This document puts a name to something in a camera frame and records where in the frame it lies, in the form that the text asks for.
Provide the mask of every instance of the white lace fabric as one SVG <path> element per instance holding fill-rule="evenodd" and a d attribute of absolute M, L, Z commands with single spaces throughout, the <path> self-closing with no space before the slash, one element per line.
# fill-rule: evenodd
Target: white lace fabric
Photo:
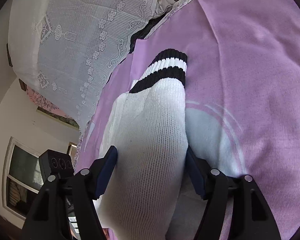
<path fill-rule="evenodd" d="M 17 76 L 83 129 L 101 90 L 152 18 L 157 0 L 13 0 L 9 51 Z"/>

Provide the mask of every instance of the sock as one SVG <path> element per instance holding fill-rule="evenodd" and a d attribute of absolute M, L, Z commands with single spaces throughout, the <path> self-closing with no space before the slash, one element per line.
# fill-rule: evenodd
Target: sock
<path fill-rule="evenodd" d="M 102 227 L 119 240 L 165 240 L 188 147 L 186 62 L 174 49 L 159 53 L 113 104 L 100 158 L 114 145 L 118 160 L 96 209 Z"/>

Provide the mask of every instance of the silver screw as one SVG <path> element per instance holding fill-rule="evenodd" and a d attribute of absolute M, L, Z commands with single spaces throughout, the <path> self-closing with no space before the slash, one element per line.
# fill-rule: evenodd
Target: silver screw
<path fill-rule="evenodd" d="M 250 175 L 245 175 L 244 179 L 248 182 L 251 182 L 253 180 L 253 178 Z"/>
<path fill-rule="evenodd" d="M 220 172 L 219 172 L 219 170 L 217 170 L 217 169 L 212 169 L 212 170 L 211 170 L 211 174 L 217 176 L 217 175 L 220 174 Z"/>
<path fill-rule="evenodd" d="M 50 181 L 50 182 L 54 181 L 55 179 L 56 179 L 56 177 L 54 175 L 50 175 L 48 177 L 48 181 Z"/>
<path fill-rule="evenodd" d="M 83 169 L 82 171 L 80 171 L 81 175 L 88 175 L 89 172 L 89 169 Z"/>

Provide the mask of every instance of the striped sock cuff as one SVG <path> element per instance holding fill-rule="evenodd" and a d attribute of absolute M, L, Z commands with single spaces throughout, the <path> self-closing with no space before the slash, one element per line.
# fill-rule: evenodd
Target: striped sock cuff
<path fill-rule="evenodd" d="M 187 55 L 175 49 L 166 49 L 155 57 L 130 93 L 150 88 L 163 78 L 176 78 L 184 86 L 186 69 Z"/>

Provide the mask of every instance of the purple bedsheet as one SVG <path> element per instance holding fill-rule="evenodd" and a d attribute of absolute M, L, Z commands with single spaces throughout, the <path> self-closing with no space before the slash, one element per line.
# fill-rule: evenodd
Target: purple bedsheet
<path fill-rule="evenodd" d="M 300 226 L 300 10 L 293 0 L 192 0 L 138 40 L 102 91 L 76 170 L 98 158 L 114 100 L 167 48 L 188 55 L 192 149 L 226 175 L 251 174 L 282 240 L 290 239 Z"/>

